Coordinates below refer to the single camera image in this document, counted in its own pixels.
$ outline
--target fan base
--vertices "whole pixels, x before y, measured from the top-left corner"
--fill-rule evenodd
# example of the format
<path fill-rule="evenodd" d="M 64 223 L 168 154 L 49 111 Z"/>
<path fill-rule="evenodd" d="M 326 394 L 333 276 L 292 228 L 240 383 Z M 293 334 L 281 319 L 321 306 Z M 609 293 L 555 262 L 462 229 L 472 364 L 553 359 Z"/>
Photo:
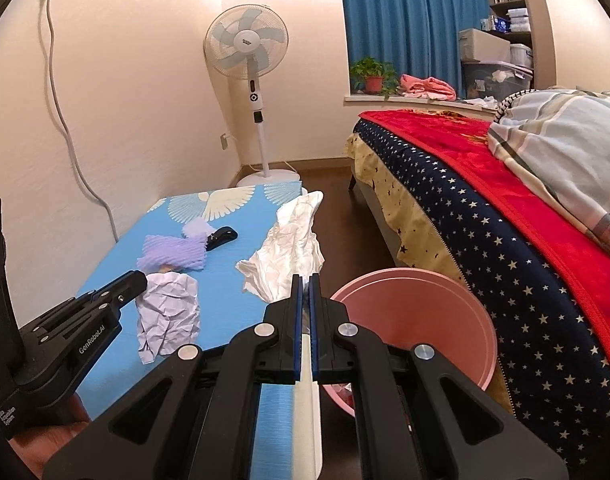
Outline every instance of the fan base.
<path fill-rule="evenodd" d="M 300 175 L 290 170 L 269 170 L 269 176 L 262 176 L 262 171 L 242 178 L 236 187 L 259 186 L 260 184 L 275 184 L 277 182 L 296 182 Z"/>

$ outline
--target storage bin lid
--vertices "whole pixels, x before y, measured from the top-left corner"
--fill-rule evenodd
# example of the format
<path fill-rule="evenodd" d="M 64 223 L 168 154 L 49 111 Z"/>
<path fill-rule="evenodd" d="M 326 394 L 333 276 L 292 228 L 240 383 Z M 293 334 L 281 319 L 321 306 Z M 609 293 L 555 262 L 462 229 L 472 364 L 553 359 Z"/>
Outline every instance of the storage bin lid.
<path fill-rule="evenodd" d="M 534 71 L 529 68 L 525 68 L 523 66 L 512 65 L 511 63 L 505 63 L 504 61 L 461 61 L 463 65 L 477 65 L 480 67 L 496 67 L 496 70 L 502 70 L 503 68 L 509 70 L 517 70 L 518 72 L 523 72 L 528 76 L 533 76 Z"/>

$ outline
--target potted plant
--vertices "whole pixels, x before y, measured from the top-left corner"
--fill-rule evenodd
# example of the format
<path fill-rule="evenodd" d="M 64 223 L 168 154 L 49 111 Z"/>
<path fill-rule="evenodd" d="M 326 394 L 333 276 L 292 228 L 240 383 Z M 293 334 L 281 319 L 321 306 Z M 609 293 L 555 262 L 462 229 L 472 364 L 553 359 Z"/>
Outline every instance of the potted plant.
<path fill-rule="evenodd" d="M 377 61 L 373 57 L 365 57 L 352 64 L 349 75 L 355 80 L 355 89 L 364 83 L 365 94 L 391 94 L 398 86 L 394 65 L 388 61 Z"/>

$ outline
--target fan hub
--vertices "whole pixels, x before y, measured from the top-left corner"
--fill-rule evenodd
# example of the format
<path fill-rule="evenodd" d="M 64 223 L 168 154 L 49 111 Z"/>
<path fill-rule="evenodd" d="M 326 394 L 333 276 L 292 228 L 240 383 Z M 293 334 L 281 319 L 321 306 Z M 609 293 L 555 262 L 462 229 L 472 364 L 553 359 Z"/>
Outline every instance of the fan hub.
<path fill-rule="evenodd" d="M 234 47 L 243 54 L 252 54 L 261 44 L 261 38 L 253 30 L 241 30 L 234 37 Z"/>

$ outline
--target red trim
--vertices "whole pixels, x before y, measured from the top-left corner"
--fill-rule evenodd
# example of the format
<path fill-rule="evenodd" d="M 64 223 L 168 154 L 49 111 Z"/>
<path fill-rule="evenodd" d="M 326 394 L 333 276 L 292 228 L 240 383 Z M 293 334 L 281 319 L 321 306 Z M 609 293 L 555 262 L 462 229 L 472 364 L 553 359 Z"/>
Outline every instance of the red trim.
<path fill-rule="evenodd" d="M 484 142 L 472 140 L 486 142 L 489 122 L 412 110 L 360 117 L 437 156 L 495 206 L 565 280 L 610 361 L 610 256 L 527 189 Z"/>

